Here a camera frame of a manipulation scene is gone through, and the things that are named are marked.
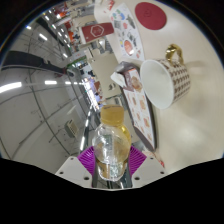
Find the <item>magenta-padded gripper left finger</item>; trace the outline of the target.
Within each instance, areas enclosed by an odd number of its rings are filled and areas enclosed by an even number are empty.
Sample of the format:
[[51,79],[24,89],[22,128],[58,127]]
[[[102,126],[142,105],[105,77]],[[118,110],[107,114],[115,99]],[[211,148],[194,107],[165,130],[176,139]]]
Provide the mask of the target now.
[[96,174],[96,162],[92,147],[84,150],[77,157],[70,156],[55,173],[65,180],[84,188],[94,186],[94,175]]

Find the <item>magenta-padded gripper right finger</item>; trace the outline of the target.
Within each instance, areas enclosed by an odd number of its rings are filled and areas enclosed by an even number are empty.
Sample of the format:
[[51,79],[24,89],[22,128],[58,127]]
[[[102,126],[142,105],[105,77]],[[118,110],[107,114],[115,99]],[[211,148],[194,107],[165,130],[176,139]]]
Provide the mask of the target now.
[[140,188],[166,176],[166,170],[150,152],[131,147],[128,158],[131,187]]

